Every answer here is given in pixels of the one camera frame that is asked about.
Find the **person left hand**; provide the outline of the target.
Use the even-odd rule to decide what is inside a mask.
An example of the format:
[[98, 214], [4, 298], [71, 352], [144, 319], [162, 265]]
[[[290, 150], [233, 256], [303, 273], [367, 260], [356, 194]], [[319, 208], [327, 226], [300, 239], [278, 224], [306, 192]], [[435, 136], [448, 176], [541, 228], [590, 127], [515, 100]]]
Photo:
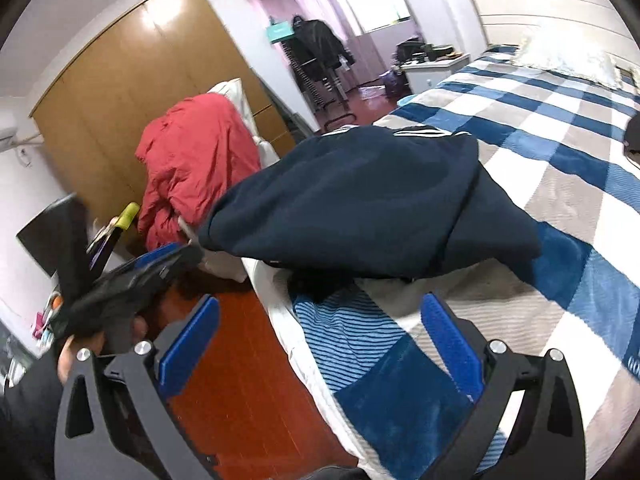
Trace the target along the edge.
[[[142, 341], [148, 329], [149, 325], [145, 319], [142, 316], [136, 316], [130, 325], [129, 345], [134, 346]], [[58, 356], [58, 368], [56, 371], [61, 384], [66, 384], [70, 369], [76, 361], [77, 353], [82, 348], [86, 348], [95, 354], [100, 354], [103, 351], [105, 341], [106, 338], [103, 332], [95, 333], [88, 337], [69, 336]]]

